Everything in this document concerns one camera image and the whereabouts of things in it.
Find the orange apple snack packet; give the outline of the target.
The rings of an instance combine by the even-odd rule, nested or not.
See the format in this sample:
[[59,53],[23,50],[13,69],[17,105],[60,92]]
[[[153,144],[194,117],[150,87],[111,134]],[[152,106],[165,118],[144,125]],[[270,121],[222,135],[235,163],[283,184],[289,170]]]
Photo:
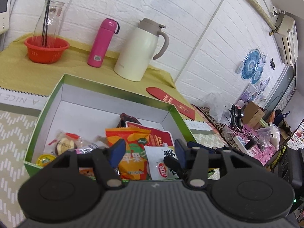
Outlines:
[[119,139],[125,141],[125,154],[118,169],[120,177],[125,180],[148,180],[147,157],[144,147],[149,144],[151,130],[140,128],[112,128],[106,129],[105,134],[109,146],[113,146]]

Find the white snack packet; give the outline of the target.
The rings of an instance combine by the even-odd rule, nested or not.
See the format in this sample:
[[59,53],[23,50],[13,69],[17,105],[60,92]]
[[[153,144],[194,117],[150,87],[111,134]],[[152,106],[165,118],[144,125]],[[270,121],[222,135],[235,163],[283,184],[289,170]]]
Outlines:
[[170,170],[164,163],[165,156],[177,158],[174,147],[154,147],[144,146],[148,160],[149,175],[152,180],[172,180],[177,179],[175,171]]

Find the red snack packet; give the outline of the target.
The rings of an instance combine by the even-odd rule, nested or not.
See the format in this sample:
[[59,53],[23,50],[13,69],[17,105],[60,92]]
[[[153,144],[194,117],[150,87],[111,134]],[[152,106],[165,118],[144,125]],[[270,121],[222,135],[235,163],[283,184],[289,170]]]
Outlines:
[[174,146],[174,140],[170,132],[168,131],[162,131],[159,129],[155,129],[152,127],[146,127],[143,125],[140,125],[138,123],[133,122],[126,122],[127,128],[139,128],[139,129],[145,129],[150,130],[150,134],[148,137],[148,142],[145,143],[146,146],[156,146],[156,147],[173,147]]

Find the dark purple snack packet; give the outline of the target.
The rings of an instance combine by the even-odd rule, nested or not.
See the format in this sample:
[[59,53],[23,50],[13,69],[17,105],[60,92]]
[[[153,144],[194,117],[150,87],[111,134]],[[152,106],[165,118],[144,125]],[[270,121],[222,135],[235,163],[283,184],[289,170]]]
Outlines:
[[132,122],[132,123],[136,123],[136,124],[141,124],[135,117],[129,116],[125,113],[122,113],[120,115],[120,121],[117,125],[117,128],[125,128],[127,121]]

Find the round cookie packet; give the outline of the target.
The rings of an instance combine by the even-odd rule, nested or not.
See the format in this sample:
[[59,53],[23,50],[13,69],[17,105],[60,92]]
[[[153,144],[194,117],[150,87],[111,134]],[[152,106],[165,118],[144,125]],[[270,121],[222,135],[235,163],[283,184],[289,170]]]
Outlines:
[[77,134],[58,131],[56,136],[46,143],[44,152],[60,156],[67,150],[77,149],[83,145],[83,138]]

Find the red envelope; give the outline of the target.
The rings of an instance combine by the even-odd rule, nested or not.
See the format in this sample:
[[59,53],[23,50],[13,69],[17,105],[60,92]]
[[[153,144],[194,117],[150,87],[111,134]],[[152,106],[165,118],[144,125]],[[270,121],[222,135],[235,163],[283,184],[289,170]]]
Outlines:
[[185,115],[187,118],[191,120],[195,120],[195,111],[192,108],[179,102],[178,100],[173,98],[171,95],[169,95],[162,89],[157,87],[147,87],[146,91],[153,97],[157,98],[158,100],[162,100],[163,102],[167,102],[171,105],[174,105],[176,109],[179,111],[179,113]]

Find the yellow jelly cup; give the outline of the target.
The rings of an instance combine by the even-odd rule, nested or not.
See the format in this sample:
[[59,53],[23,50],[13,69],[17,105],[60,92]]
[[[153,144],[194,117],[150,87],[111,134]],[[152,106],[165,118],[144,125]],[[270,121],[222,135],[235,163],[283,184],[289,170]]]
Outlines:
[[56,159],[55,155],[52,154],[42,154],[37,158],[36,165],[40,167],[45,167],[47,164]]

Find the brown cardboard box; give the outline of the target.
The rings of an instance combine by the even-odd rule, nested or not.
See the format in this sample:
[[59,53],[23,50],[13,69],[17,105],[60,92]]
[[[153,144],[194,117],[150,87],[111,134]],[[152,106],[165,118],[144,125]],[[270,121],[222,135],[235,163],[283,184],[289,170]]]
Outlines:
[[253,129],[264,115],[264,111],[254,102],[250,101],[244,109],[244,117],[242,120],[244,124]]

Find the beige patterned table mat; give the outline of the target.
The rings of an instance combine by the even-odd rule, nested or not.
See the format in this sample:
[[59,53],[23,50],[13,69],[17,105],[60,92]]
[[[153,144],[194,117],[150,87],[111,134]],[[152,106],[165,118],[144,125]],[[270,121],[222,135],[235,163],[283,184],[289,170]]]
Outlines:
[[[5,227],[17,227],[24,219],[17,192],[22,183],[29,178],[24,166],[28,143],[37,123],[38,116],[48,97],[1,89],[1,222]],[[89,141],[105,137],[105,128],[94,123],[92,128],[76,129],[72,125],[55,125],[57,131],[71,132]],[[205,146],[223,147],[226,142],[210,123],[212,131],[201,131],[194,138]]]

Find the pink thermos bottle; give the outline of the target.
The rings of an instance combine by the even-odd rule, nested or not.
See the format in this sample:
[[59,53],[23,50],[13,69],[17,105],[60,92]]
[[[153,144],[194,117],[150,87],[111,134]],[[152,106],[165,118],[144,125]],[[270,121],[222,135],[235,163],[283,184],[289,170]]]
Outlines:
[[101,67],[112,37],[119,31],[120,25],[117,21],[110,18],[102,21],[87,60],[89,66]]

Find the white thermos jug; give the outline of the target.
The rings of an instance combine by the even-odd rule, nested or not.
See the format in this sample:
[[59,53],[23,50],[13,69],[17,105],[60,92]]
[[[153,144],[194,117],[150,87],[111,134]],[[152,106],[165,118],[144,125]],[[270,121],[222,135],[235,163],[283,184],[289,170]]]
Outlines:
[[159,59],[169,46],[166,26],[148,18],[140,20],[123,46],[114,71],[124,79],[139,82],[151,60]]

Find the blue paper fan decoration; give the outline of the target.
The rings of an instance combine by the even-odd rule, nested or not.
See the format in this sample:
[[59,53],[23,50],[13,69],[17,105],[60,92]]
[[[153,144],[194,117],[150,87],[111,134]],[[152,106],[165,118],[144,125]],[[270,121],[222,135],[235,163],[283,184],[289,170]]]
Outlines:
[[259,49],[253,49],[246,55],[235,72],[240,74],[243,80],[257,85],[261,80],[266,60],[267,55],[260,52]]

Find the red plastic basket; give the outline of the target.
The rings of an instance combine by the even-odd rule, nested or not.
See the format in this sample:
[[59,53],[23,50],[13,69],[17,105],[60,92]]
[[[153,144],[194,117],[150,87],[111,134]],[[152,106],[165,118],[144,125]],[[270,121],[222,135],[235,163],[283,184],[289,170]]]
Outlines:
[[62,38],[56,38],[54,47],[39,46],[33,39],[28,37],[24,41],[27,47],[28,58],[35,63],[52,64],[60,60],[65,50],[70,47],[69,42]]

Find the yellow green tablecloth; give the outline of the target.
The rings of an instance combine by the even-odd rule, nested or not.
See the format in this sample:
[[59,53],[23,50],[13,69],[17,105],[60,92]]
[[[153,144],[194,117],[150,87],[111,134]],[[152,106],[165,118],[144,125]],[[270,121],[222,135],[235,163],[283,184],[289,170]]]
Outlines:
[[183,103],[191,104],[178,92],[171,75],[159,68],[149,66],[140,82],[126,80],[114,72],[119,56],[117,51],[108,51],[100,68],[87,64],[91,46],[69,39],[70,47],[58,62],[53,64],[34,63],[27,56],[25,34],[12,41],[1,52],[1,87],[15,91],[48,96],[63,74],[70,74],[99,83],[115,86],[126,91],[149,96],[148,87],[157,87]]

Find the black straw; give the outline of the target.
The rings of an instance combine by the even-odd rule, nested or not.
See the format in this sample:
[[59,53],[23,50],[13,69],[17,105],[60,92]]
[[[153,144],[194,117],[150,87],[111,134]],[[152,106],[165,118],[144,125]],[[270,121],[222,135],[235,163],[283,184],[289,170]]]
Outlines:
[[47,31],[48,31],[48,15],[49,15],[49,5],[51,0],[47,0],[45,7],[45,15],[43,22],[43,30],[42,30],[42,46],[47,47]]

